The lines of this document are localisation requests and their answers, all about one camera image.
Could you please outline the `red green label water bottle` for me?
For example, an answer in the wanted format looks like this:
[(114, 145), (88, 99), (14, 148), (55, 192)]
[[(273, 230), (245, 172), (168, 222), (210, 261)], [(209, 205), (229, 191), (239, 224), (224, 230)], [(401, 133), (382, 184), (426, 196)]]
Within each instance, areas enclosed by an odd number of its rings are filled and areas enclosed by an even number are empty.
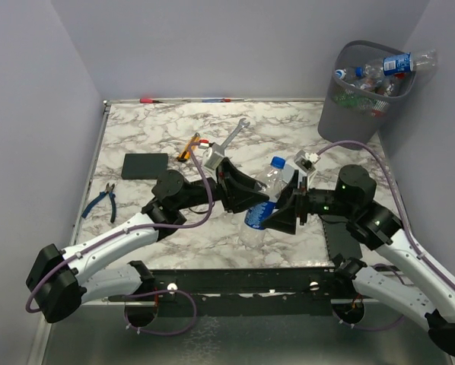
[[(376, 94), (382, 97), (396, 97), (399, 95), (401, 83), (406, 76), (403, 73), (387, 76), (376, 89)], [(387, 101), (377, 100), (373, 106), (372, 116), (382, 116), (390, 108)]]

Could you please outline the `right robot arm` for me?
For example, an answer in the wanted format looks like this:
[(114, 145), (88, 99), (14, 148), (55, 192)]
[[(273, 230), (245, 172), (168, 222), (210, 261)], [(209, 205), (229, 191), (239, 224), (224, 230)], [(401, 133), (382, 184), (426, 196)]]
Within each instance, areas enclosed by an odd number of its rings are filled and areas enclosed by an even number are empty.
[(333, 190), (309, 189), (294, 179), (283, 190), (264, 228), (294, 234), (310, 214), (344, 217), (353, 238), (395, 265), (411, 282), (386, 279), (359, 259), (346, 259), (333, 279), (341, 297), (359, 293), (379, 300), (421, 326), (455, 357), (455, 276), (418, 243), (407, 226), (374, 200), (377, 184), (365, 168), (346, 165)]

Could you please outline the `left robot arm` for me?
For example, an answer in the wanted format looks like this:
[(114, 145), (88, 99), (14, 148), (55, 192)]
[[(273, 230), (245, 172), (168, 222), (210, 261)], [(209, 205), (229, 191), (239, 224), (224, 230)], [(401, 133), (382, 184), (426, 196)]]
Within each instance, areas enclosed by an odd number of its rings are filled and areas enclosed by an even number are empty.
[(189, 224), (181, 213), (183, 209), (221, 202), (224, 210), (240, 213), (269, 199), (261, 182), (240, 172), (228, 158), (222, 160), (214, 178), (202, 176), (195, 182), (177, 170), (165, 170), (152, 193), (153, 199), (139, 213), (86, 243), (64, 249), (54, 244), (43, 247), (25, 281), (30, 291), (25, 310), (42, 313), (48, 323), (55, 323), (89, 300), (115, 295), (143, 300), (152, 289), (144, 265), (129, 264), (113, 272), (104, 269), (177, 230), (192, 229), (207, 221), (203, 218)]

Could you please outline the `green plastic bottle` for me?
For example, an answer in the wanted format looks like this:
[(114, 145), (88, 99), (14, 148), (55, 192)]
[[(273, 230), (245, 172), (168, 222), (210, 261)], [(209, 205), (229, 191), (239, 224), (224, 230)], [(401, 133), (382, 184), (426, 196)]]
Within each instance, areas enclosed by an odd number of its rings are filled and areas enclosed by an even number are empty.
[(365, 110), (371, 106), (371, 99), (347, 90), (334, 93), (332, 101), (349, 110)]

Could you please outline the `Pepsi bottle blue label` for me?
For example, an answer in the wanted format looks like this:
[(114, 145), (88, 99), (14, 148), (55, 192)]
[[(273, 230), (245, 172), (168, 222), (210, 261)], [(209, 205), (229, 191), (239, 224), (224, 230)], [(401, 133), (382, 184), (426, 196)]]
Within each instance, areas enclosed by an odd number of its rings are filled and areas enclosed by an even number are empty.
[(364, 76), (376, 79), (399, 73), (406, 74), (417, 71), (430, 71), (437, 63), (437, 50), (430, 49), (374, 59), (359, 67), (358, 70)]

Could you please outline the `clear bottle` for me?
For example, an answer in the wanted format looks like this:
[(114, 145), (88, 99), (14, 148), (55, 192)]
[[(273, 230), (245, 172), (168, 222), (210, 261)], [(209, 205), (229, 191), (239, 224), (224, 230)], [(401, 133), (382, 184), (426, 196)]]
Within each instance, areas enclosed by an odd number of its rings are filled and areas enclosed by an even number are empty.
[(359, 67), (338, 68), (335, 70), (335, 76), (346, 83), (351, 83), (361, 78), (361, 69)]

